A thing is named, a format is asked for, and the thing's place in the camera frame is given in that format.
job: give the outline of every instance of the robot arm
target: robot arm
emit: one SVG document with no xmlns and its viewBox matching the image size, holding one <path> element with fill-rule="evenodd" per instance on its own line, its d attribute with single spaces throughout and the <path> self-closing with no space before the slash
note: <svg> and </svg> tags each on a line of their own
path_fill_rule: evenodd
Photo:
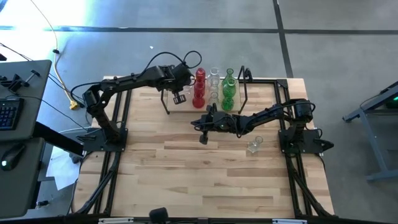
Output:
<svg viewBox="0 0 398 224">
<path fill-rule="evenodd" d="M 217 111 L 216 105 L 213 104 L 213 106 L 208 106 L 208 114 L 202 115 L 200 119 L 192 121 L 191 124 L 195 126 L 195 130 L 203 132 L 200 142 L 206 144 L 209 131 L 233 133 L 240 138 L 242 135 L 253 131 L 255 127 L 275 119 L 283 119 L 295 124 L 300 123 L 304 128 L 305 124 L 312 120 L 311 105 L 312 103 L 306 99 L 294 99 L 286 103 L 273 105 L 252 116 L 240 116 Z M 293 106 L 295 111 L 294 118 L 286 115 L 284 108 L 288 106 Z"/>
<path fill-rule="evenodd" d="M 97 120 L 106 140 L 118 142 L 120 140 L 119 128 L 115 122 L 109 120 L 104 110 L 115 93 L 149 86 L 156 88 L 158 91 L 171 91 L 175 97 L 174 103 L 179 104 L 186 101 L 185 96 L 179 95 L 179 92 L 183 90 L 184 86 L 191 83 L 192 76 L 184 63 L 176 67 L 173 65 L 154 66 L 138 75 L 132 74 L 129 77 L 114 77 L 112 80 L 103 80 L 84 92 L 83 98 L 87 112 Z"/>
</svg>

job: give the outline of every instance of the computer mouse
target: computer mouse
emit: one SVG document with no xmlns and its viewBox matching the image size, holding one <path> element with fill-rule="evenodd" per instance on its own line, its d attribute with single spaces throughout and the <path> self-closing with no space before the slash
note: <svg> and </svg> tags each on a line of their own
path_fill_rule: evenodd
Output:
<svg viewBox="0 0 398 224">
<path fill-rule="evenodd" d="M 24 152 L 25 145 L 23 143 L 17 143 L 8 149 L 1 158 L 1 169 L 4 171 L 10 171 L 15 168 Z"/>
</svg>

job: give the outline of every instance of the green bottle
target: green bottle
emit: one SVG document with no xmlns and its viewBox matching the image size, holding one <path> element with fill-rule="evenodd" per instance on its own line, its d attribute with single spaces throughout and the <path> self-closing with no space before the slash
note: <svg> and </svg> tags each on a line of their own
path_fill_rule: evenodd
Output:
<svg viewBox="0 0 398 224">
<path fill-rule="evenodd" d="M 234 107 L 234 100 L 232 97 L 226 97 L 223 99 L 223 102 L 221 104 L 221 107 L 225 111 L 230 111 Z"/>
<path fill-rule="evenodd" d="M 234 97 L 236 93 L 236 79 L 230 78 L 223 85 L 223 94 L 224 97 Z"/>
<path fill-rule="evenodd" d="M 226 70 L 226 76 L 223 80 L 223 82 L 221 82 L 221 84 L 224 86 L 224 84 L 227 82 L 227 80 L 229 80 L 230 78 L 235 79 L 232 74 L 234 73 L 234 70 L 232 68 L 229 68 Z"/>
</svg>

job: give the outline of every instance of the yellow cable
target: yellow cable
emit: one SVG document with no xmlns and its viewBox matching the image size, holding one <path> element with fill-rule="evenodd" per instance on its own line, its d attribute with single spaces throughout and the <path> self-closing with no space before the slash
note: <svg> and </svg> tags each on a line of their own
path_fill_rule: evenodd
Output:
<svg viewBox="0 0 398 224">
<path fill-rule="evenodd" d="M 58 64 L 57 53 L 54 53 L 54 63 L 53 63 L 52 65 L 53 65 L 55 74 L 57 75 L 58 80 L 60 80 L 60 83 L 61 83 L 61 85 L 63 86 L 63 91 L 65 92 L 66 96 L 67 96 L 68 99 L 69 99 L 69 102 L 70 102 L 69 108 L 70 108 L 71 110 L 75 110 L 75 109 L 78 108 L 78 103 L 77 103 L 76 101 L 74 101 L 74 100 L 70 97 L 69 93 L 67 92 L 67 87 L 65 86 L 64 82 L 62 81 L 61 76 L 58 74 L 57 64 Z"/>
<path fill-rule="evenodd" d="M 41 15 L 44 17 L 44 19 L 47 21 L 47 23 L 48 23 L 49 26 L 51 27 L 51 30 L 52 30 L 52 32 L 54 33 L 54 37 L 55 37 L 55 50 L 56 50 L 57 52 L 59 52 L 59 51 L 58 51 L 58 38 L 57 38 L 57 34 L 56 34 L 55 31 L 54 31 L 54 28 L 52 27 L 50 21 L 49 21 L 49 20 L 46 18 L 46 16 L 43 14 L 43 12 L 39 9 L 39 7 L 37 7 L 37 5 L 35 4 L 35 2 L 33 2 L 33 0 L 30 0 L 30 1 L 31 1 L 32 4 L 36 7 L 36 9 L 41 13 Z M 69 101 L 70 101 L 70 106 L 69 106 L 69 108 L 70 108 L 71 110 L 75 110 L 75 109 L 78 108 L 79 105 L 78 105 L 78 103 L 77 103 L 76 101 L 74 101 L 74 100 L 70 97 L 69 93 L 66 91 L 66 90 L 67 90 L 67 87 L 65 86 L 64 82 L 62 81 L 61 76 L 58 74 L 57 63 L 58 63 L 58 61 L 57 61 L 57 53 L 54 52 L 53 68 L 54 68 L 55 74 L 57 75 L 57 78 L 58 78 L 58 80 L 60 81 L 60 83 L 62 84 L 63 90 L 64 90 L 66 96 L 68 97 Z"/>
</svg>

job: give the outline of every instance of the keyboard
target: keyboard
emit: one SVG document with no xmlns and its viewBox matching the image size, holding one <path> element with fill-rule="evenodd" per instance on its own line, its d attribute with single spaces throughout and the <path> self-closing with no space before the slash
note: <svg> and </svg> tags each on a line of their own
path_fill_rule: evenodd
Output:
<svg viewBox="0 0 398 224">
<path fill-rule="evenodd" d="M 24 99 L 0 99 L 0 131 L 14 130 L 24 106 Z"/>
</svg>

